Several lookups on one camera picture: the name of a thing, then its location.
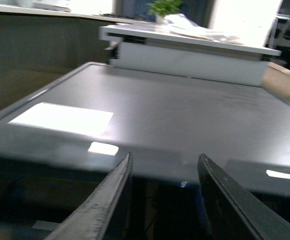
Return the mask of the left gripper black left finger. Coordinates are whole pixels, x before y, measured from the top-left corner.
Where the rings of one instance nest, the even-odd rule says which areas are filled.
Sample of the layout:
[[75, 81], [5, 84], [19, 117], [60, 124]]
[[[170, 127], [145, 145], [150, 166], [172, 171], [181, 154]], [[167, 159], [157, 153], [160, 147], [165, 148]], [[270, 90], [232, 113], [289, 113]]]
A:
[[129, 152], [46, 239], [123, 240], [129, 224], [132, 167]]

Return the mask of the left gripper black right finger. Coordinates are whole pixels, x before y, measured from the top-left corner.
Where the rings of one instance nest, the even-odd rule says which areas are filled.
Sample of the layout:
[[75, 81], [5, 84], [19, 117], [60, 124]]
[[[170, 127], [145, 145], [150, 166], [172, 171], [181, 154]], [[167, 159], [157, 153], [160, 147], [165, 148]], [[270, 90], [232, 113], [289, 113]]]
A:
[[290, 223], [203, 153], [197, 171], [213, 239], [290, 240]]

